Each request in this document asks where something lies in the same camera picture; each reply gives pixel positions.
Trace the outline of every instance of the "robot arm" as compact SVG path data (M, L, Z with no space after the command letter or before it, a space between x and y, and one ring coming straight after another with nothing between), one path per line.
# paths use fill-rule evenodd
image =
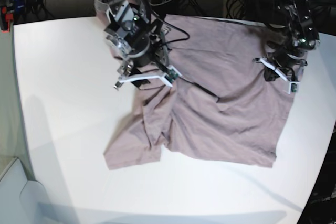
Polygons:
M269 42L275 52L261 60L265 65L265 80L274 81L281 77L289 83L288 93L296 92L298 76L307 65L302 58L309 50L319 46L319 34L315 29L307 0L288 0L281 6L289 17L286 29L287 40L282 45Z
M115 88L125 82L139 87L151 79L161 79L171 86L180 73L169 64L165 34L161 31L164 17L151 10L148 0L102 0L110 24L105 29L106 39L121 58L120 74ZM287 13L288 24L285 29L287 40L282 45L272 44L275 52L267 57L256 59L265 65L265 80L274 81L281 77L289 82L289 92L295 92L299 81L297 76L307 64L302 58L306 51L319 44L319 36L314 28L307 0L287 0L281 6ZM139 69L155 65L156 72L142 73Z
M147 0L103 0L110 24L105 29L106 40L122 62L114 85L119 89L125 82L136 87L151 79L160 79L165 85L172 83L180 73L169 64L165 34L161 31L164 17L152 12ZM157 70L142 73L139 69L155 65Z

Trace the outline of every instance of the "white table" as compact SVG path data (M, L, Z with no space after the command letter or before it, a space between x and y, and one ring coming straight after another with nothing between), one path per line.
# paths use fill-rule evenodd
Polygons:
M161 161L109 171L103 152L131 112L104 26L76 18L15 26L15 58L36 179L63 223L296 223L336 120L336 38L321 34L272 169L201 161L164 149Z

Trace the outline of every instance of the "screw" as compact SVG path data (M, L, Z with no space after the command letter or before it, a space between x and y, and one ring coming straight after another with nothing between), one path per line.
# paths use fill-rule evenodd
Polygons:
M315 40L311 40L311 41L309 41L309 46L310 46L310 47L314 47L315 44L316 44Z
M130 31L133 27L133 21L131 20L126 20L124 23L123 23L123 26L125 28L126 31Z

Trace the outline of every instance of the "pink cloth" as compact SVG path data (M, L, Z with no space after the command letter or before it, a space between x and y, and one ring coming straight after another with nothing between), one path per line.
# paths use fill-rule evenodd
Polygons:
M272 167L294 95L280 78L265 82L264 66L253 58L279 35L201 18L166 20L191 36L171 44L171 64L183 78L173 88L141 87L131 122L104 154L108 167L159 161L162 144L192 158ZM182 36L172 30L167 40Z

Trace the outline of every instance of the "red object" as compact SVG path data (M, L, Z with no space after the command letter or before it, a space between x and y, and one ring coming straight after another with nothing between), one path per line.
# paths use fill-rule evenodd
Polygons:
M6 22L8 23L8 30L6 30L6 31L2 31L4 34L8 34L8 33L10 33L11 31L11 22L14 20L14 16L13 16L13 13L7 13L6 14Z

